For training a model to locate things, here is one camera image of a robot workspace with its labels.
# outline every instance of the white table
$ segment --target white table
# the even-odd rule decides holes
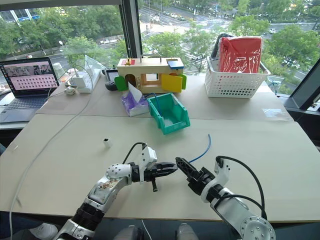
[[[8,211],[28,163],[72,115],[36,114],[0,158],[0,210]],[[272,222],[320,220],[320,153],[293,121],[191,119],[191,126],[163,135],[153,118],[78,116],[43,151],[30,169],[14,212],[71,216],[111,164],[121,163],[137,141],[147,142],[158,161],[200,155],[211,134],[212,147],[194,162],[213,172],[217,155],[237,158],[258,176]],[[106,149],[103,138],[113,145]],[[134,161],[136,149],[128,161]],[[122,189],[106,214],[113,218],[220,220],[177,172]],[[226,187],[260,202],[258,187],[240,165],[231,164]],[[256,214],[260,211],[249,204]]]
[[[52,96],[64,90],[61,84]],[[87,108],[81,113],[88,116],[128,117],[121,102],[122,93],[108,91],[104,77],[101,77],[93,90]],[[293,121],[281,101],[270,88],[263,83],[252,98],[207,97],[204,76],[188,76],[186,90],[175,96],[188,110],[190,119],[257,120],[257,121]],[[51,97],[37,111],[38,114],[75,115],[87,104],[90,94],[59,94]],[[270,117],[263,109],[274,111]],[[150,114],[138,115],[150,118]]]

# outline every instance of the wooden toy house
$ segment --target wooden toy house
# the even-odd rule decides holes
[[[143,94],[180,93],[186,89],[187,77],[179,57],[173,58],[122,58],[114,79],[117,89],[125,91],[131,83]]]

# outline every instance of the laptop screen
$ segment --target laptop screen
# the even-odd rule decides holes
[[[59,85],[48,57],[2,61],[0,69],[15,97],[45,96]]]

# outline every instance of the laptop keyboard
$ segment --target laptop keyboard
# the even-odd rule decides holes
[[[31,108],[41,108],[46,102],[46,97],[33,97],[33,98],[15,98],[5,110],[10,109],[31,109]]]

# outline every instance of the robotic arm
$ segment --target robotic arm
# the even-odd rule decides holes
[[[250,212],[246,204],[237,197],[224,198],[233,195],[224,187],[229,179],[230,163],[228,159],[219,159],[216,162],[214,176],[203,167],[197,171],[184,158],[176,157],[176,164],[187,176],[188,186],[194,193],[200,195],[210,207],[238,234],[243,240],[276,240],[275,230],[264,218]]]
[[[171,162],[157,163],[156,152],[147,145],[142,147],[137,163],[113,164],[108,167],[73,218],[64,224],[53,240],[92,239],[98,224],[123,187],[135,182],[152,182],[153,191],[157,192],[156,178],[169,175],[178,169]]]

